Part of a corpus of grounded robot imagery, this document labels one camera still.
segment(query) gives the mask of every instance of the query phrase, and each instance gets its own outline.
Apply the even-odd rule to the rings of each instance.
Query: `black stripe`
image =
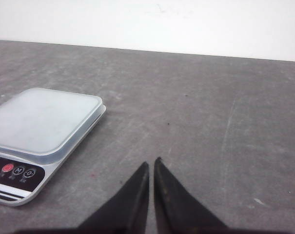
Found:
[[[6,200],[6,201],[17,201],[17,199],[6,197],[6,196],[1,196],[1,195],[0,195],[0,199]]]
[[[7,192],[1,191],[1,190],[0,190],[0,193],[2,193],[2,194],[6,194],[6,195],[10,195],[10,196],[14,196],[14,197],[18,197],[18,198],[24,198],[24,196],[19,196],[19,195],[15,195],[15,194],[7,193]]]

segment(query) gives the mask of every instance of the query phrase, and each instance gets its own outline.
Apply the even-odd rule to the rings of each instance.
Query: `scale platform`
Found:
[[[0,106],[0,203],[33,199],[106,111],[93,95],[28,89]]]

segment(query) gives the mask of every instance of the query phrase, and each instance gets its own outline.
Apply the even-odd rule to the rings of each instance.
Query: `scratch on floor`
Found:
[[[259,203],[260,205],[268,207],[268,205],[265,204],[264,202],[262,202],[260,199],[254,198],[254,200],[255,200],[255,202]]]
[[[233,115],[234,115],[234,112],[235,112],[236,101],[237,101],[239,95],[240,95],[240,91],[238,91],[238,93],[236,94],[236,96],[235,96],[235,98],[233,100],[231,110],[230,110],[230,114],[229,114],[229,118],[227,120],[227,126],[226,126],[226,130],[225,130],[225,134],[224,134],[223,141],[222,141],[222,147],[221,147],[221,162],[222,162],[222,167],[224,168],[222,170],[221,175],[222,175],[222,188],[223,188],[224,200],[225,201],[227,200],[225,187],[226,187],[226,183],[227,183],[227,174],[228,174],[228,170],[229,170],[229,163],[225,162],[224,153],[225,153],[225,147],[227,145],[227,137],[228,137],[228,134],[229,134],[229,129],[230,129],[230,126],[232,124],[232,119],[233,119]]]
[[[286,76],[286,78],[295,84],[295,79],[290,78],[289,76]]]
[[[168,156],[169,156],[170,153],[171,153],[171,149],[172,149],[172,147],[170,147],[170,149],[168,150]]]
[[[134,146],[129,150],[129,152],[123,157],[123,159],[119,162],[119,164],[121,164],[125,159],[127,159],[128,158],[128,156],[130,156],[131,155],[131,153],[134,151],[134,150],[136,150],[137,149],[137,145],[139,145],[143,140],[145,140],[148,136],[149,136],[149,132],[146,132],[145,134],[144,134],[144,136],[138,141],[138,142],[136,142],[135,144],[134,144]]]

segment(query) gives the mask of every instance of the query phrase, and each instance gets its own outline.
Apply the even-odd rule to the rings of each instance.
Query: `scale control panel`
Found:
[[[37,188],[44,176],[40,166],[0,157],[0,199],[23,199]]]

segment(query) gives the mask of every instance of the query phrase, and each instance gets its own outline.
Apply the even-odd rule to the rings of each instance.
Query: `white wall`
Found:
[[[295,61],[295,0],[0,0],[0,39]]]

